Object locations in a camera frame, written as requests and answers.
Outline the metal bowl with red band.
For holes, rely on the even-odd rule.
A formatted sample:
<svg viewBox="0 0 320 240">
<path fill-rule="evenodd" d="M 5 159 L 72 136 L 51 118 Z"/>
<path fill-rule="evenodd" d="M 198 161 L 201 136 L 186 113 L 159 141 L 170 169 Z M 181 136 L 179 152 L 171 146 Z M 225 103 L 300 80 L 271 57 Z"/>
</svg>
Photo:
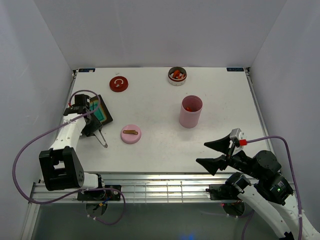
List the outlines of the metal bowl with red band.
<svg viewBox="0 0 320 240">
<path fill-rule="evenodd" d="M 173 86 L 182 86 L 187 79 L 187 71 L 180 66 L 174 66 L 167 73 L 168 82 Z"/>
</svg>

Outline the pink lid with brown handle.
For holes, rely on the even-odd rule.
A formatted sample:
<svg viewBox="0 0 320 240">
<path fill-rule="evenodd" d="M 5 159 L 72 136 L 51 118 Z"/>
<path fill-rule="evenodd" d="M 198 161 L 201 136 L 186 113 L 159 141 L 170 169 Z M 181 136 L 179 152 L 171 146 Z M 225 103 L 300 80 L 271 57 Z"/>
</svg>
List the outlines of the pink lid with brown handle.
<svg viewBox="0 0 320 240">
<path fill-rule="evenodd" d="M 128 124 L 120 132 L 121 140 L 126 144 L 135 144 L 142 137 L 141 129 L 135 124 Z"/>
</svg>

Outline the blue label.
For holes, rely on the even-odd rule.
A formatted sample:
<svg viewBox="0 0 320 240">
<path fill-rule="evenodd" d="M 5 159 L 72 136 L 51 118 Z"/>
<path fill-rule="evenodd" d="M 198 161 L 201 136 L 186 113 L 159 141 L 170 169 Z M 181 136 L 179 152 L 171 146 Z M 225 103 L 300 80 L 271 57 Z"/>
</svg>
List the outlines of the blue label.
<svg viewBox="0 0 320 240">
<path fill-rule="evenodd" d="M 226 70 L 228 72 L 244 72 L 244 68 L 242 67 L 227 67 Z"/>
<path fill-rule="evenodd" d="M 78 72 L 79 73 L 94 73 L 95 72 L 95 68 L 79 68 Z"/>
</svg>

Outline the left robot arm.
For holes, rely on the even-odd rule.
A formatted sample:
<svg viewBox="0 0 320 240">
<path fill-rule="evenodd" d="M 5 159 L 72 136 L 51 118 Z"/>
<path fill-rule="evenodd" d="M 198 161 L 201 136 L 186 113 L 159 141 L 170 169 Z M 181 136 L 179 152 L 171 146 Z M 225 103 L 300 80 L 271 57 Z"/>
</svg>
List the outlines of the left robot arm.
<svg viewBox="0 0 320 240">
<path fill-rule="evenodd" d="M 88 189 L 95 200 L 106 195 L 99 175 L 85 172 L 76 153 L 83 130 L 96 120 L 93 114 L 82 116 L 89 111 L 87 106 L 72 105 L 65 109 L 63 123 L 66 125 L 58 131 L 50 148 L 40 152 L 40 167 L 48 191 Z"/>
</svg>

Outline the red round lid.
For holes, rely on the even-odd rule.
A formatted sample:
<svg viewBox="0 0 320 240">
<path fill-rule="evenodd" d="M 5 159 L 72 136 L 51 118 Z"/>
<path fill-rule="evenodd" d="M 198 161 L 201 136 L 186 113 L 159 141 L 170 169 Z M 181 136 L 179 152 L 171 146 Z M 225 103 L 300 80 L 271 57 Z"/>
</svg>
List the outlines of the red round lid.
<svg viewBox="0 0 320 240">
<path fill-rule="evenodd" d="M 129 82 L 124 76 L 115 76 L 109 81 L 109 87 L 113 92 L 121 93 L 129 87 Z"/>
</svg>

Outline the right blue label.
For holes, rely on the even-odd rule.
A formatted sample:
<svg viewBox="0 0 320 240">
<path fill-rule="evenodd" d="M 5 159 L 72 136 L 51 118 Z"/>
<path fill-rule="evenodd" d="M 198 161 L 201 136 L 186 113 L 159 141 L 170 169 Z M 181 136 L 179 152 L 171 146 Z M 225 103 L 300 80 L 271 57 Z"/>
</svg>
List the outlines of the right blue label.
<svg viewBox="0 0 320 240">
<path fill-rule="evenodd" d="M 228 72 L 244 72 L 244 68 L 242 67 L 227 67 L 226 70 Z"/>
</svg>

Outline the left blue label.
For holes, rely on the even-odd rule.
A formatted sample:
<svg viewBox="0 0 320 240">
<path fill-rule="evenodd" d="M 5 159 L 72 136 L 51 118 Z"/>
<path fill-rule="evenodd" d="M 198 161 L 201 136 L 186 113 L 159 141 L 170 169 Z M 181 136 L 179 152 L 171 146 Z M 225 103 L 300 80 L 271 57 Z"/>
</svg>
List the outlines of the left blue label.
<svg viewBox="0 0 320 240">
<path fill-rule="evenodd" d="M 95 72 L 95 68 L 79 68 L 78 72 L 79 73 L 94 73 Z"/>
</svg>

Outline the black square food plate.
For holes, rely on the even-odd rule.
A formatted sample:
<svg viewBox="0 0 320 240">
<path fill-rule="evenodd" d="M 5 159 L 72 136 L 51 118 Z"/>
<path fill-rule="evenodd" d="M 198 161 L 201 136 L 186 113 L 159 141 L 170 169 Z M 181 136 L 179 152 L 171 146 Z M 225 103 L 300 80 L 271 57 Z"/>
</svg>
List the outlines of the black square food plate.
<svg viewBox="0 0 320 240">
<path fill-rule="evenodd" d="M 102 123 L 102 125 L 107 125 L 113 121 L 113 118 L 102 98 L 102 96 L 99 94 L 100 99 L 100 107 L 94 112 L 94 115 L 97 117 L 97 119 Z M 98 106 L 98 98 L 92 97 L 90 99 L 90 110 L 93 111 Z"/>
</svg>

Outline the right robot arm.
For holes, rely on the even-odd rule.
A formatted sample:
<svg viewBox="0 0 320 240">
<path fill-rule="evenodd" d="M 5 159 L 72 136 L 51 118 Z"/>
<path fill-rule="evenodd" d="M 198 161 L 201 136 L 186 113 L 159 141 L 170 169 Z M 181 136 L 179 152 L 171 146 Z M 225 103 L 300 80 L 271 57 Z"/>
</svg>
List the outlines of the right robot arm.
<svg viewBox="0 0 320 240">
<path fill-rule="evenodd" d="M 243 201 L 280 240 L 318 240 L 320 233 L 303 212 L 297 184 L 290 185 L 281 174 L 282 166 L 270 150 L 247 156 L 243 148 L 253 142 L 236 128 L 224 138 L 204 143 L 222 154 L 218 158 L 196 159 L 208 173 L 215 175 L 227 167 L 236 170 L 223 185 L 206 189 L 210 199 Z"/>
</svg>

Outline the aluminium frame rail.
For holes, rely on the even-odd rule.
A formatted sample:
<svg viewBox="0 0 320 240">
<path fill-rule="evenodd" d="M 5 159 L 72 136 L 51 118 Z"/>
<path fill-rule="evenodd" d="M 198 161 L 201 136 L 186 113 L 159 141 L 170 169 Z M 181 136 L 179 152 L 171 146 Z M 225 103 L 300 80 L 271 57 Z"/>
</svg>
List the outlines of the aluminium frame rail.
<svg viewBox="0 0 320 240">
<path fill-rule="evenodd" d="M 169 203 L 222 203 L 230 200 L 210 200 L 206 192 L 209 185 L 218 187 L 233 174 L 233 172 L 218 172 L 210 174 L 102 174 L 107 186 L 120 185 L 127 204 L 169 204 Z M 48 191 L 44 181 L 34 183 L 30 197 L 39 202 L 56 199 L 74 189 Z M 55 203 L 90 203 L 98 204 L 99 200 L 85 198 L 80 192 L 73 193 Z"/>
</svg>

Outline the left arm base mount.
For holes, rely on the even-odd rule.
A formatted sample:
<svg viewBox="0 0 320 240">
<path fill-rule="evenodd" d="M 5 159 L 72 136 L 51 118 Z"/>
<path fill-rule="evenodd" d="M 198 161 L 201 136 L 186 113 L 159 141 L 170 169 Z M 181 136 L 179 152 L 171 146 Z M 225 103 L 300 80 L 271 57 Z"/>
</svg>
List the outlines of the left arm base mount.
<svg viewBox="0 0 320 240">
<path fill-rule="evenodd" d="M 105 185 L 105 188 L 112 190 L 99 190 L 99 191 L 85 191 L 77 194 L 78 201 L 120 201 L 121 194 L 118 191 L 122 190 L 121 185 Z"/>
</svg>

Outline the metal tongs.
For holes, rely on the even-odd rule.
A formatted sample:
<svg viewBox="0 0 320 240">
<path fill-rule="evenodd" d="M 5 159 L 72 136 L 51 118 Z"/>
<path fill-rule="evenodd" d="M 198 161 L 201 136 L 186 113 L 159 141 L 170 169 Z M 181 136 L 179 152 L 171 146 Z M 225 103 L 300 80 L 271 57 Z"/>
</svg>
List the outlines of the metal tongs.
<svg viewBox="0 0 320 240">
<path fill-rule="evenodd" d="M 104 148 L 108 148 L 107 141 L 106 141 L 105 136 L 101 130 L 95 131 L 94 136 Z"/>
</svg>

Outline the pink cylindrical container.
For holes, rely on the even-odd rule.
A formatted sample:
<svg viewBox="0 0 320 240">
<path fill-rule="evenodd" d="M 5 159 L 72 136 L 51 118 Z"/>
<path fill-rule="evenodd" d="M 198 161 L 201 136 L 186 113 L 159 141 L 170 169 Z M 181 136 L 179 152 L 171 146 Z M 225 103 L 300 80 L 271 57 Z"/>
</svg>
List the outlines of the pink cylindrical container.
<svg viewBox="0 0 320 240">
<path fill-rule="evenodd" d="M 202 100 L 196 95 L 188 95 L 181 102 L 179 123 L 182 127 L 192 129 L 198 125 L 203 108 Z"/>
</svg>

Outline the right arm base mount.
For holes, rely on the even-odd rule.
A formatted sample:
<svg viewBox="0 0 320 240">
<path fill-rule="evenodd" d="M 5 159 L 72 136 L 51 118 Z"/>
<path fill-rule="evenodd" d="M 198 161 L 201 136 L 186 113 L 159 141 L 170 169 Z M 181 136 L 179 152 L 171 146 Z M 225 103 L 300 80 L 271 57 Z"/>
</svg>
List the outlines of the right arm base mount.
<svg viewBox="0 0 320 240">
<path fill-rule="evenodd" d="M 209 194 L 209 198 L 211 200 L 233 200 L 233 201 L 240 200 L 240 198 L 238 197 L 238 195 L 240 194 L 240 191 L 238 191 L 232 185 L 210 184 L 209 187 L 205 189 L 205 191 Z"/>
</svg>

